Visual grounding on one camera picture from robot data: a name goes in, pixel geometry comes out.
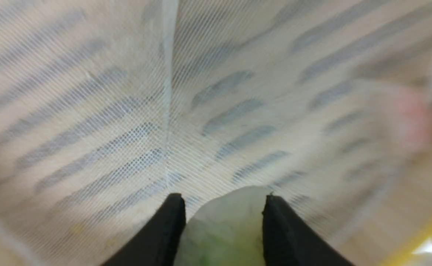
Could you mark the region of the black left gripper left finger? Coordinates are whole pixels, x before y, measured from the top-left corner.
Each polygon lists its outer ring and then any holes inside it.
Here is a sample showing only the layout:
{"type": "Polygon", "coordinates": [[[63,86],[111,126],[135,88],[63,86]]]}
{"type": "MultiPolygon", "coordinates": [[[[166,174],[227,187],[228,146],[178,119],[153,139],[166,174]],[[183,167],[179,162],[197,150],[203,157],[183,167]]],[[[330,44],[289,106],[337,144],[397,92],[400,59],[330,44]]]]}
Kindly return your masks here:
{"type": "Polygon", "coordinates": [[[146,224],[103,266],[172,266],[186,225],[185,200],[171,193],[146,224]]]}

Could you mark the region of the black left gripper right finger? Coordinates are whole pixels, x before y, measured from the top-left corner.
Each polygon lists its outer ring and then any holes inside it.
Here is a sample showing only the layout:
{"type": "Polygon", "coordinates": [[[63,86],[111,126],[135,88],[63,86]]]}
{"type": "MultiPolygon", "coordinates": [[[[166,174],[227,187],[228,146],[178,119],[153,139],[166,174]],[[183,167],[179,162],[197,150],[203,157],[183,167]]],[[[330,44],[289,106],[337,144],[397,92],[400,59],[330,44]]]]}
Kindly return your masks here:
{"type": "Polygon", "coordinates": [[[319,237],[288,202],[267,195],[262,212],[263,257],[267,266],[352,266],[319,237]]]}

